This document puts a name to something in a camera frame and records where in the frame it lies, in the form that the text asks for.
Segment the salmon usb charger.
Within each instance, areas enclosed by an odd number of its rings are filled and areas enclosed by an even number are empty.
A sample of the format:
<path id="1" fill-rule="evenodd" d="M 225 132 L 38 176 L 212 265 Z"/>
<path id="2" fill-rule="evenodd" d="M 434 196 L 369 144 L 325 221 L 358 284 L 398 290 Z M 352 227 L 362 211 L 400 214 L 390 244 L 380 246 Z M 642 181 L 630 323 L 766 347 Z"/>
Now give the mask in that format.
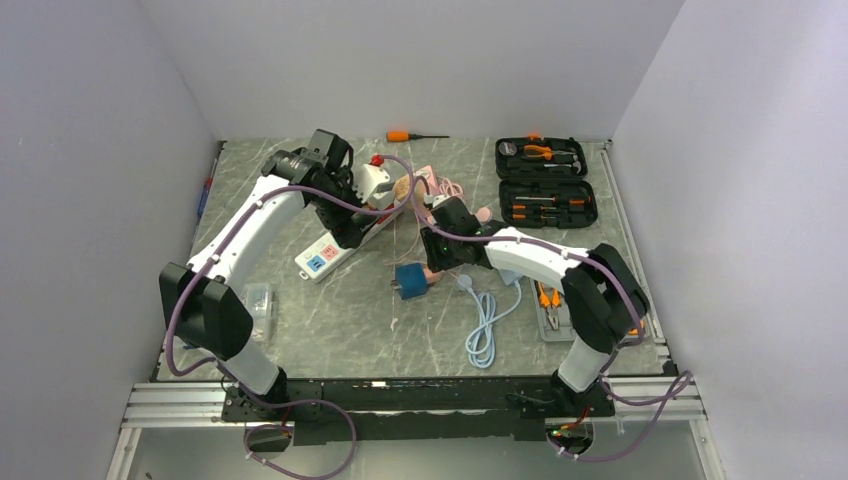
<path id="1" fill-rule="evenodd" d="M 429 267 L 424 267 L 423 272 L 428 284 L 438 282 L 443 276 L 441 271 L 433 271 Z"/>

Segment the white power strip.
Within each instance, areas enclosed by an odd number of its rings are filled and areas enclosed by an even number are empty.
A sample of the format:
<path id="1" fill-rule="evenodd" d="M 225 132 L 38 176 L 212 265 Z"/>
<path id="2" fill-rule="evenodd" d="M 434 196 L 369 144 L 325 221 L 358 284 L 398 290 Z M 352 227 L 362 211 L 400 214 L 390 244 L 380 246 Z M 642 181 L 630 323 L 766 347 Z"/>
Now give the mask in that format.
<path id="1" fill-rule="evenodd" d="M 294 257 L 294 262 L 299 268 L 300 278 L 305 281 L 322 281 L 386 226 L 390 225 L 398 215 L 399 212 L 395 212 L 376 220 L 366 230 L 362 243 L 355 248 L 341 248 L 329 232 L 324 233 L 318 240 Z"/>

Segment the light blue round plug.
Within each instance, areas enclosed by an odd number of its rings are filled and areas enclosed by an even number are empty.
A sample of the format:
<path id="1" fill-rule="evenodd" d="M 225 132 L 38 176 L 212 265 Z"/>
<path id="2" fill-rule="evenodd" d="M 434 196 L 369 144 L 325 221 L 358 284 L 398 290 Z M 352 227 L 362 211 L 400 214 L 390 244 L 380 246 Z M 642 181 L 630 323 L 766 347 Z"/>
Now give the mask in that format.
<path id="1" fill-rule="evenodd" d="M 458 275 L 456 277 L 456 286 L 459 290 L 473 292 L 473 280 L 469 275 Z"/>

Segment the dark blue cube socket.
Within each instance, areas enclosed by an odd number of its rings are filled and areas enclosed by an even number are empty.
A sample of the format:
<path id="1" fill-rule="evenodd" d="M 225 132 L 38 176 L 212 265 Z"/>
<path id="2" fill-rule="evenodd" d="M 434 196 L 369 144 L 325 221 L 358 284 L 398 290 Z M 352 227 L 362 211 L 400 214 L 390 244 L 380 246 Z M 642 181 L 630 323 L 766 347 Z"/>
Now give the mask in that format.
<path id="1" fill-rule="evenodd" d="M 425 295 L 429 289 L 425 267 L 421 263 L 396 266 L 391 285 L 401 300 L 409 300 Z"/>

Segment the pink power strip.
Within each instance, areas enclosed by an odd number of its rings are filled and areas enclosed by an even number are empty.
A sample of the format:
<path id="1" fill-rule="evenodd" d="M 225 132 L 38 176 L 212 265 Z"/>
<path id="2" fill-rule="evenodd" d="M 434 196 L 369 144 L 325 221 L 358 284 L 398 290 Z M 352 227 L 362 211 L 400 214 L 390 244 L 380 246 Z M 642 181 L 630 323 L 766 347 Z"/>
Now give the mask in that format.
<path id="1" fill-rule="evenodd" d="M 425 165 L 414 172 L 414 198 L 423 202 L 428 196 L 441 193 L 439 181 L 431 165 Z"/>

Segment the light blue power strip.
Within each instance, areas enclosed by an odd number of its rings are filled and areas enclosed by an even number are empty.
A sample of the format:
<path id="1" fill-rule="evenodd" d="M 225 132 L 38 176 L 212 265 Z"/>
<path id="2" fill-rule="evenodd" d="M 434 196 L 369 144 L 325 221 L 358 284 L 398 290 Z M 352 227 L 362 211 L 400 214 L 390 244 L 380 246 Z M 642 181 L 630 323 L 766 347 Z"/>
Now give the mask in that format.
<path id="1" fill-rule="evenodd" d="M 498 274 L 506 286 L 514 285 L 524 277 L 523 274 L 509 269 L 499 269 Z"/>

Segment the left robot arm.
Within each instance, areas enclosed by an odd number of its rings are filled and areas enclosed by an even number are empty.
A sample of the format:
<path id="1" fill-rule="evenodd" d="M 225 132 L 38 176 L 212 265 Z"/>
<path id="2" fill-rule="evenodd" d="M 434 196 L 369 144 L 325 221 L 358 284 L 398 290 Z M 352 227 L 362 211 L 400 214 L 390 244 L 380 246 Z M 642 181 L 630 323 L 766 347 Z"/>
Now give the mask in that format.
<path id="1" fill-rule="evenodd" d="M 340 247 L 361 244 L 355 211 L 363 203 L 353 188 L 352 161 L 352 146 L 322 129 L 305 147 L 275 152 L 219 234 L 186 265 L 169 263 L 160 273 L 167 349 L 180 338 L 208 352 L 250 391 L 248 407 L 261 419 L 285 411 L 287 375 L 253 338 L 254 320 L 239 295 L 270 244 L 308 205 Z"/>

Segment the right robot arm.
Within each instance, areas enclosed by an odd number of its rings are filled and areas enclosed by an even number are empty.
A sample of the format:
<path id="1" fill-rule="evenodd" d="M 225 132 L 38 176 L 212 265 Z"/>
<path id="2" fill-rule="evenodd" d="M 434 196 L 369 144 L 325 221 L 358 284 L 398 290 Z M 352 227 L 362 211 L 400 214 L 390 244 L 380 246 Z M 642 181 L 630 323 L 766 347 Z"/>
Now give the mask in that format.
<path id="1" fill-rule="evenodd" d="M 430 270 L 474 265 L 510 271 L 563 296 L 576 337 L 553 376 L 551 401 L 564 415 L 578 413 L 627 335 L 644 336 L 641 321 L 650 301 L 619 251 L 606 243 L 566 247 L 499 221 L 483 224 L 457 197 L 433 201 L 430 215 L 421 231 Z"/>

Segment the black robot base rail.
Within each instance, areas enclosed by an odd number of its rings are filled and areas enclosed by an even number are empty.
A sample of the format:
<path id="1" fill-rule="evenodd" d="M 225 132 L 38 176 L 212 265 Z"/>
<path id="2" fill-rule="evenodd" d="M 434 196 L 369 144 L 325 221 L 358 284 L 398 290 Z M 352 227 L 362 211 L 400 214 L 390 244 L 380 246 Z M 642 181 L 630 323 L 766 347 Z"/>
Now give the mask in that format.
<path id="1" fill-rule="evenodd" d="M 614 416 L 599 386 L 566 393 L 548 376 L 421 377 L 390 379 L 291 379 L 287 400 L 252 400 L 241 388 L 226 390 L 226 423 L 294 427 L 297 446 L 363 441 L 510 437 L 543 441 L 548 428 L 579 419 Z"/>

